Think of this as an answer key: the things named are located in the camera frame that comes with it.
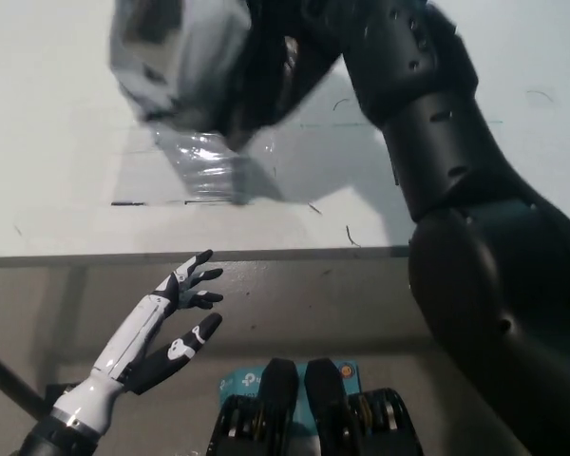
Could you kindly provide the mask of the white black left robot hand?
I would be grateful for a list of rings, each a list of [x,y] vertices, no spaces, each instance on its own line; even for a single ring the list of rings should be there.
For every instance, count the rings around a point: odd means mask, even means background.
[[[181,370],[204,347],[222,322],[219,313],[208,314],[186,334],[151,354],[147,352],[163,322],[174,312],[211,310],[223,299],[220,294],[195,288],[222,274],[221,269],[197,270],[212,255],[211,250],[206,250],[192,256],[140,300],[95,361],[93,379],[141,395]]]

